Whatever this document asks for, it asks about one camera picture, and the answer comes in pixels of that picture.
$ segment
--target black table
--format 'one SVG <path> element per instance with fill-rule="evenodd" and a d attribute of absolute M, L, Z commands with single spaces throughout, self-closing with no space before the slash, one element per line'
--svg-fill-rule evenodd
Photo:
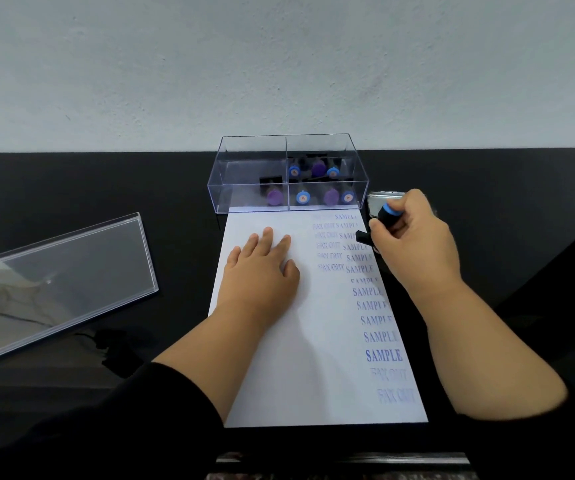
<path fill-rule="evenodd" d="M 371 190 L 419 187 L 428 195 L 459 244 L 464 279 L 492 305 L 575 239 L 575 149 L 361 155 Z M 127 330 L 137 338 L 136 354 L 149 360 L 207 314 L 223 230 L 207 193 L 213 158 L 214 153 L 0 154 L 0 252 L 140 212 L 160 291 L 84 328 Z M 277 450 L 295 443 L 347 452 L 458 449 L 441 429 L 451 409 L 431 364 L 423 323 L 396 282 L 386 288 L 430 423 L 233 430 L 229 449 L 256 451 L 269 444 Z M 91 367 L 88 362 L 96 359 L 67 345 L 85 340 L 74 332 L 0 359 L 0 443 L 45 415 L 107 394 L 107 371 Z M 84 372 L 71 374 L 71 385 L 63 383 L 67 374 L 50 367 L 55 350 L 69 372 L 78 366 Z M 30 365 L 19 368 L 28 373 L 34 367 L 35 373 L 24 384 L 15 364 L 27 364 L 30 356 Z"/>

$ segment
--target right hand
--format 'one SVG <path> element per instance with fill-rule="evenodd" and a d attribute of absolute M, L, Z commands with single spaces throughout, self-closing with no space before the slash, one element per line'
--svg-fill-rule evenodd
<path fill-rule="evenodd" d="M 390 229 L 371 219 L 372 240 L 412 299 L 450 292 L 462 284 L 452 233 L 432 213 L 425 195 L 413 189 L 387 204 L 403 215 Z"/>

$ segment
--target black sleeve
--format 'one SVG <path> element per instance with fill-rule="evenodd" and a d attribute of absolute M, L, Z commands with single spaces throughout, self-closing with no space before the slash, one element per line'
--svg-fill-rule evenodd
<path fill-rule="evenodd" d="M 459 416 L 465 453 L 481 480 L 575 478 L 575 390 L 568 389 L 562 405 L 531 418 L 480 421 Z"/>
<path fill-rule="evenodd" d="M 192 381 L 161 364 L 144 365 L 91 408 L 47 419 L 0 448 L 0 470 L 142 471 L 205 478 L 223 423 Z"/>

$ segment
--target forearm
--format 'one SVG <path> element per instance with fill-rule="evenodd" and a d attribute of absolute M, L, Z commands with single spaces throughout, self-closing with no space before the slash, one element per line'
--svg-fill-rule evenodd
<path fill-rule="evenodd" d="M 412 296 L 454 409 L 475 419 L 529 417 L 567 395 L 563 380 L 466 284 Z"/>
<path fill-rule="evenodd" d="M 241 387 L 263 330 L 243 307 L 215 311 L 153 362 L 192 380 L 225 421 Z"/>

